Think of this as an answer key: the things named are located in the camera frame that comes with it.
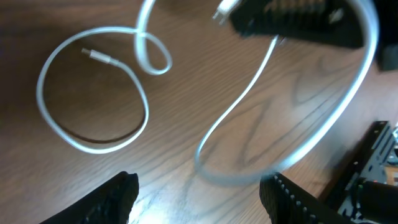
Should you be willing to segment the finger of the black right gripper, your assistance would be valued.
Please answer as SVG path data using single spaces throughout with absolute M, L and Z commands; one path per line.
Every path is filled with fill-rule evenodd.
M 246 0 L 229 19 L 243 37 L 281 35 L 351 49 L 363 46 L 358 18 L 343 0 Z

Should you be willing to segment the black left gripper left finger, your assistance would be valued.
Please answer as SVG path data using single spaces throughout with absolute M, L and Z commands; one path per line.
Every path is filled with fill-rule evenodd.
M 122 171 L 40 224 L 127 224 L 138 194 L 138 175 Z

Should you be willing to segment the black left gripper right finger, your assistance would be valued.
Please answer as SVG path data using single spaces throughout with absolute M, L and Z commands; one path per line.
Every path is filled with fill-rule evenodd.
M 261 179 L 259 196 L 272 224 L 352 224 L 280 173 Z

